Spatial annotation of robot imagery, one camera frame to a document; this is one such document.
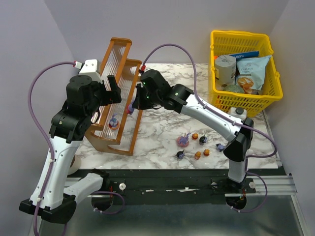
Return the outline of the black hat donkey toy front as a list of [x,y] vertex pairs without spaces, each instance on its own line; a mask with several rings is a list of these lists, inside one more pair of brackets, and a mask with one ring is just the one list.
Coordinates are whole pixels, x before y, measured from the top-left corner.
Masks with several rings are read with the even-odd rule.
[[178,151],[176,153],[176,158],[179,159],[179,160],[183,159],[184,156],[185,156],[185,151],[184,150]]

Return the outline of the purple donkey red base toy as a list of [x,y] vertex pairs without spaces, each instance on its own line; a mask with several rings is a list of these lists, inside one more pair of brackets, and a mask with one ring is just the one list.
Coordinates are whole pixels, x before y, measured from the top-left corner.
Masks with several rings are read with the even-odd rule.
[[133,103],[134,103],[134,101],[132,101],[127,107],[126,113],[129,115],[132,115],[134,112]]

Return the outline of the black hat donkey toy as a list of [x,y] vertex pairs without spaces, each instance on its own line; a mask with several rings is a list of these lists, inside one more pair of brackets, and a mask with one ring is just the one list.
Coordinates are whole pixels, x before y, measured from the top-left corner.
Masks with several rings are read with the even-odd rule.
[[176,158],[179,159],[179,160],[183,159],[184,156],[185,156],[185,151],[184,150],[178,151],[176,153]]
[[207,143],[208,138],[206,137],[206,135],[203,135],[199,138],[199,144],[200,145],[204,145],[205,143]]

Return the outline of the black hat donkey toy back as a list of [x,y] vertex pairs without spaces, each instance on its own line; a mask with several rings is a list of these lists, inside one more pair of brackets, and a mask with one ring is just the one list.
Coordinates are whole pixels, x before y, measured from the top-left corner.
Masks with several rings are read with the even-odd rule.
[[200,145],[204,145],[205,143],[207,143],[208,138],[206,137],[206,135],[203,135],[199,138],[199,144]]

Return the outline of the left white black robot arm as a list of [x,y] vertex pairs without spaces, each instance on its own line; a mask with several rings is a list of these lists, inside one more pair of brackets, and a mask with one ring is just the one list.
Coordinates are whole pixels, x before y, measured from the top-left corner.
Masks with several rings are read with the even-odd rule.
[[104,82],[87,75],[77,75],[66,86],[67,99],[53,116],[49,131],[49,151],[38,185],[29,199],[21,201],[19,210],[39,215],[45,221],[66,224],[77,205],[88,195],[108,186],[108,174],[92,170],[84,178],[66,188],[70,165],[92,117],[101,106],[121,103],[121,89],[113,75],[108,77],[110,90]]

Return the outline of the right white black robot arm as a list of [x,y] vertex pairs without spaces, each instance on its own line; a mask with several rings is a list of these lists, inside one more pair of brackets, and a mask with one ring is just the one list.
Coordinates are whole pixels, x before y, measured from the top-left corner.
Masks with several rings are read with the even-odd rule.
[[246,153],[253,137],[253,120],[241,120],[213,107],[184,85],[171,86],[157,70],[140,74],[133,108],[148,110],[161,106],[194,118],[221,134],[228,142],[223,151],[229,160],[228,178],[242,183],[246,177]]

